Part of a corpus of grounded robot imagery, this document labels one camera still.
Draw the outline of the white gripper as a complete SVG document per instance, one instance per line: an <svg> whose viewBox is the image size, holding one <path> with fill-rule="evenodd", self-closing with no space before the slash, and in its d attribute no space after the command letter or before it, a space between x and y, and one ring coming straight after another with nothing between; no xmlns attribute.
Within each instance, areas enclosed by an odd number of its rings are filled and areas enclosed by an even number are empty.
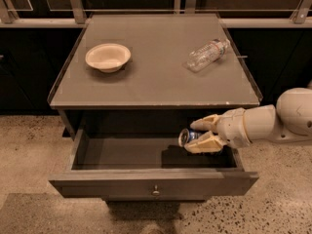
<svg viewBox="0 0 312 234"><path fill-rule="evenodd" d="M244 126L244 108L228 110L222 115L212 114L195 120L190 128L205 131L198 139L183 147L190 153L215 153L225 144L231 148L247 147L251 144Z"/></svg>

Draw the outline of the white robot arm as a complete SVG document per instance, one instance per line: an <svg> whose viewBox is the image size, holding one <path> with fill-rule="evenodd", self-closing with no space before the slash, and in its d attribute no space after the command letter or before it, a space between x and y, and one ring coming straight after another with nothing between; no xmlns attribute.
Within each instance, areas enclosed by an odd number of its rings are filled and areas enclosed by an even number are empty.
<svg viewBox="0 0 312 234"><path fill-rule="evenodd" d="M255 141L310 145L312 140L312 90L283 92L276 105L237 108L193 121L183 129L178 144L188 152L215 153L224 146L241 148Z"/></svg>

